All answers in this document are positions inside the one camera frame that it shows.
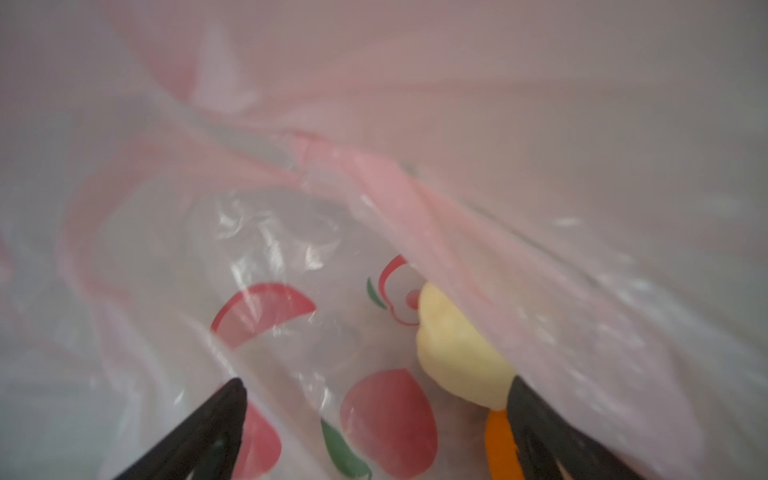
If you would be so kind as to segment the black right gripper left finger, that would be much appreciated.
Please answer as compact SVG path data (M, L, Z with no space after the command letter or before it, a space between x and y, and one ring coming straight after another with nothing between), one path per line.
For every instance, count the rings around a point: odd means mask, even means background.
M246 388L233 378L116 480L232 479L246 410Z

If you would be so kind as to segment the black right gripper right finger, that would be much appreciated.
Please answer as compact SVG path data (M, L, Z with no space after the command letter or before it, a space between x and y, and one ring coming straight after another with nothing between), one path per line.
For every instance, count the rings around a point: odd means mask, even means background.
M572 427L521 377L513 379L507 419L526 479L641 480L601 444Z

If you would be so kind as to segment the pink plastic bag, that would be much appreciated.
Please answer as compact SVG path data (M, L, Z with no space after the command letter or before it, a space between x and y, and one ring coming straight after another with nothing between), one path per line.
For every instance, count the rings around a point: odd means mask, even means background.
M432 283L642 479L767 475L763 1L5 1L1 475L492 479Z

